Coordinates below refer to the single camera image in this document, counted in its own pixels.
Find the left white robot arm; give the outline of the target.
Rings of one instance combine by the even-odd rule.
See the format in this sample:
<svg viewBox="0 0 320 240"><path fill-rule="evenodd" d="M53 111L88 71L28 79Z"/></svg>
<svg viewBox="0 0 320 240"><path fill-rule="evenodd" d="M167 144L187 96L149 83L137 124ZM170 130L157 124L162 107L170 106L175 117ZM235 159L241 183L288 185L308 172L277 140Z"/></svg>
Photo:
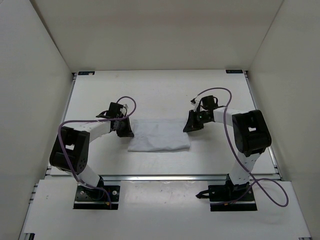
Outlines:
<svg viewBox="0 0 320 240"><path fill-rule="evenodd" d="M129 116L126 104L111 102L93 120L63 122L49 157L50 165L72 175L93 199L101 198L105 192L103 179L88 165L90 143L112 132L119 138L134 137Z"/></svg>

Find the white skirt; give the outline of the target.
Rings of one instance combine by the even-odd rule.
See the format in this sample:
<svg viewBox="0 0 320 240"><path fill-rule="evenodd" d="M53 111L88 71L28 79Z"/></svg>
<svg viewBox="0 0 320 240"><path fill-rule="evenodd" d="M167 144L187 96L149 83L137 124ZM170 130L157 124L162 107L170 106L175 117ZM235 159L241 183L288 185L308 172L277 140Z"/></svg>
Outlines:
<svg viewBox="0 0 320 240"><path fill-rule="evenodd" d="M134 119L134 137L128 144L129 152L178 152L189 150L190 138L183 132L186 121L173 119Z"/></svg>

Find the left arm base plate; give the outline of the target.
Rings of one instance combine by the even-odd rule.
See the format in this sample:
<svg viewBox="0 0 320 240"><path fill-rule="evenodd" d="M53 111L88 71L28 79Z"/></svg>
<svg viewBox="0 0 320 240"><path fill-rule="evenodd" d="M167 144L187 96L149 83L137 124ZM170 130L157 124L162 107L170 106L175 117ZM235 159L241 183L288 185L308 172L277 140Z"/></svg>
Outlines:
<svg viewBox="0 0 320 240"><path fill-rule="evenodd" d="M120 185L105 184L104 190L108 192L108 196L103 190L89 189L80 184L76 188L73 209L75 210L118 210L120 199Z"/></svg>

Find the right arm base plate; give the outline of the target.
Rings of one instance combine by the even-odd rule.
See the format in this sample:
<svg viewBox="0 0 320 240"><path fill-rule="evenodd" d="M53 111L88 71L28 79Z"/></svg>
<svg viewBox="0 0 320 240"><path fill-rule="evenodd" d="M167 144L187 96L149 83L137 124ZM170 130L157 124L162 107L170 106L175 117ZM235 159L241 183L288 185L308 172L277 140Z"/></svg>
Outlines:
<svg viewBox="0 0 320 240"><path fill-rule="evenodd" d="M257 211L252 189L230 192L225 185L209 185L211 212L254 212Z"/></svg>

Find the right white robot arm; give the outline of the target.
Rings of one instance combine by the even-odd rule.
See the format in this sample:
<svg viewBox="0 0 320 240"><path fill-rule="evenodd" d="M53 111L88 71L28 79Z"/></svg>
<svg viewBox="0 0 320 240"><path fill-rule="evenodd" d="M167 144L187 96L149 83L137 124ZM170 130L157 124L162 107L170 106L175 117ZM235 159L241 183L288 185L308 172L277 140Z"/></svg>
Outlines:
<svg viewBox="0 0 320 240"><path fill-rule="evenodd" d="M236 200L242 195L242 189L249 185L250 173L257 159L272 143L272 138L260 110L240 111L219 106L218 99L212 95L201 100L191 100L194 109L188 112L184 133L199 131L206 123L221 123L233 129L234 143L237 149L236 163L226 178L224 195Z"/></svg>

